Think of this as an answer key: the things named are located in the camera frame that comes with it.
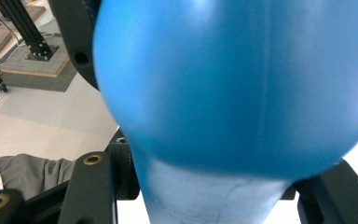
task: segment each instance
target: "wire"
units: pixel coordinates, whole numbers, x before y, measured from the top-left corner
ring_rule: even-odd
[[[17,43],[20,44],[20,40],[17,38],[17,36],[14,34],[14,32],[8,28],[8,26],[0,19],[0,22],[2,22],[2,24],[4,24],[6,26],[6,28],[14,35],[14,37],[17,39]]]

